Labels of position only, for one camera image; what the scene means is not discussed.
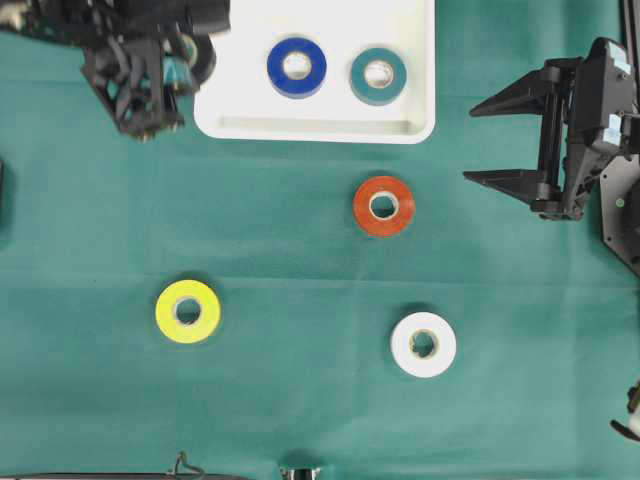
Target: white tray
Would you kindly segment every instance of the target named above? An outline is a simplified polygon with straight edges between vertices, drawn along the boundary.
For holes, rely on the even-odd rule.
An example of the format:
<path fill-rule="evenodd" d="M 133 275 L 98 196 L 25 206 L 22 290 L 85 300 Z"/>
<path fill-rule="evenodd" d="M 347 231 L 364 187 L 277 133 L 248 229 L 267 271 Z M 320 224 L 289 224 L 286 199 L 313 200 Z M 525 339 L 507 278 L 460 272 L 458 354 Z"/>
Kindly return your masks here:
<path fill-rule="evenodd" d="M 218 64 L 196 95 L 195 120 L 216 138 L 413 144 L 436 121 L 435 0 L 232 0 L 229 33 L 212 37 Z M 313 96 L 292 100 L 267 75 L 269 52 L 302 36 L 327 58 Z M 404 60 L 408 81 L 393 103 L 373 107 L 349 83 L 351 63 L 381 46 Z"/>

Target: yellow tape roll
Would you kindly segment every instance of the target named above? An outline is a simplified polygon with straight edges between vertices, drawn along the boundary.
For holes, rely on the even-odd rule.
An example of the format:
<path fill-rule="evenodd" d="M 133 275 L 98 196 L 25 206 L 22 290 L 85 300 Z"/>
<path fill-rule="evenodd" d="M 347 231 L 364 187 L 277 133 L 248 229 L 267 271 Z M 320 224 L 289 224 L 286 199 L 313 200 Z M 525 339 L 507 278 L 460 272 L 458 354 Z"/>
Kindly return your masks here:
<path fill-rule="evenodd" d="M 178 306 L 186 300 L 195 300 L 200 315 L 193 323 L 178 319 Z M 181 280 L 169 285 L 158 297 L 156 323 L 167 338 L 177 343 L 196 343 L 209 337 L 220 323 L 220 301 L 204 283 Z"/>

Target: blue tape roll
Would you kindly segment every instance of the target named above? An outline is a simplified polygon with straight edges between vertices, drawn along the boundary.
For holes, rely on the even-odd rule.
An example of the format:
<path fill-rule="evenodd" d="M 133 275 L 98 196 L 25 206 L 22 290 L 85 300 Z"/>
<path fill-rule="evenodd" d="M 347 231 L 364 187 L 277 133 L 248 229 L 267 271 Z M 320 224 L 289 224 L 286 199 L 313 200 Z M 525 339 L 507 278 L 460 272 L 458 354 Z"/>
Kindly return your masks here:
<path fill-rule="evenodd" d="M 311 61 L 311 71 L 302 79 L 287 76 L 284 71 L 285 58 L 294 52 L 306 55 Z M 306 38 L 287 38 L 278 43 L 267 59 L 267 71 L 274 88 L 289 98 L 306 98 L 316 93 L 327 74 L 327 60 L 318 45 Z"/>

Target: roll of tape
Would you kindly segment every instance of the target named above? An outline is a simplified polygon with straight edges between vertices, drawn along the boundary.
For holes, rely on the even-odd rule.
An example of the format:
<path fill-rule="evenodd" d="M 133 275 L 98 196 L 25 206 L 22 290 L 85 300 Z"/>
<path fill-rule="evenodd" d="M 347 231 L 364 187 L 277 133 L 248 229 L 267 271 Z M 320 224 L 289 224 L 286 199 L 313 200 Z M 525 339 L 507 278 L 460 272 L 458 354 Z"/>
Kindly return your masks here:
<path fill-rule="evenodd" d="M 414 351 L 416 335 L 426 333 L 433 349 L 421 357 Z M 433 313 L 414 313 L 404 318 L 391 335 L 391 352 L 400 368 L 414 377 L 431 378 L 444 373 L 456 356 L 456 335 L 451 326 Z"/>
<path fill-rule="evenodd" d="M 327 74 L 327 60 L 318 45 L 306 38 L 287 38 L 269 54 L 267 72 L 274 88 L 289 98 L 316 93 Z"/>
<path fill-rule="evenodd" d="M 178 307 L 195 300 L 200 314 L 193 322 L 178 318 Z M 158 297 L 156 323 L 160 331 L 177 343 L 196 343 L 208 338 L 220 323 L 220 301 L 215 292 L 196 280 L 181 280 L 169 285 Z"/>
<path fill-rule="evenodd" d="M 393 212 L 381 217 L 374 212 L 373 202 L 386 197 Z M 353 216 L 365 232 L 374 237 L 391 237 L 406 229 L 416 212 L 413 193 L 404 182 L 394 177 L 374 177 L 364 182 L 353 199 Z"/>
<path fill-rule="evenodd" d="M 386 48 L 365 50 L 351 66 L 351 88 L 364 103 L 375 106 L 393 102 L 407 84 L 402 59 Z"/>

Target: orange tape roll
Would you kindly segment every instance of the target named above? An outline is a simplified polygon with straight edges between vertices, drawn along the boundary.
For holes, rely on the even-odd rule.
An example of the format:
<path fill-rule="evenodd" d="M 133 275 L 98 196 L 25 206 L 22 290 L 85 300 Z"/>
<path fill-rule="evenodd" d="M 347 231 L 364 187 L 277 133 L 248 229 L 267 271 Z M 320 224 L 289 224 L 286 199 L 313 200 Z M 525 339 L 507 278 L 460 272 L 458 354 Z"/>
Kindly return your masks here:
<path fill-rule="evenodd" d="M 383 217 L 374 212 L 378 198 L 391 200 L 393 210 Z M 394 177 L 374 177 L 364 182 L 353 199 L 353 216 L 374 237 L 392 237 L 406 229 L 416 213 L 416 202 L 407 185 Z"/>

